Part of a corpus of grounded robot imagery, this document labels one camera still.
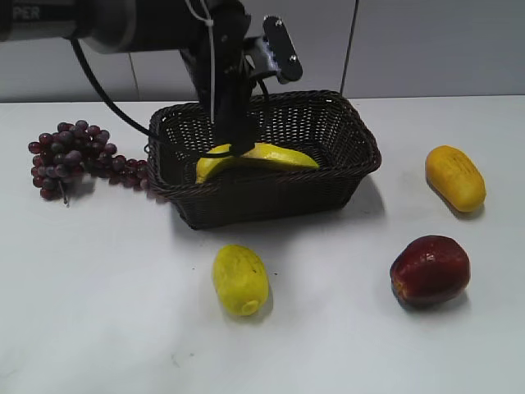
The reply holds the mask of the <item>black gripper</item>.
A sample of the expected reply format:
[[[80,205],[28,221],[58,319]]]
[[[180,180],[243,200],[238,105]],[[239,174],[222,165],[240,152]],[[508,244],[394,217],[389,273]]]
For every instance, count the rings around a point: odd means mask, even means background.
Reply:
[[[296,82],[303,76],[303,67],[284,21],[266,16],[262,34],[249,37],[249,15],[240,1],[205,1],[214,21],[216,56],[216,93],[214,107],[214,142],[228,144],[230,152],[239,157],[254,148],[258,122],[248,114],[254,86],[275,77],[281,84]],[[200,1],[191,1],[194,10],[204,16]],[[189,12],[197,23],[180,54],[198,100],[210,108],[210,57],[208,29]]]

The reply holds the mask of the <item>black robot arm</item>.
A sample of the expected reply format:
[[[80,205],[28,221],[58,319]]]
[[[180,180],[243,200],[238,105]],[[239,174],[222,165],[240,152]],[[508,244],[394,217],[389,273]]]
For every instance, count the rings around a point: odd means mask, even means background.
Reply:
[[[251,16],[240,1],[3,1],[1,40],[63,38],[99,97],[136,130],[103,91],[83,51],[85,41],[98,53],[177,50],[189,72],[199,102],[212,123],[215,144],[229,144],[239,156],[262,134],[249,115],[253,89],[276,77],[299,80],[303,68],[284,22],[266,16],[263,33],[247,35]]]

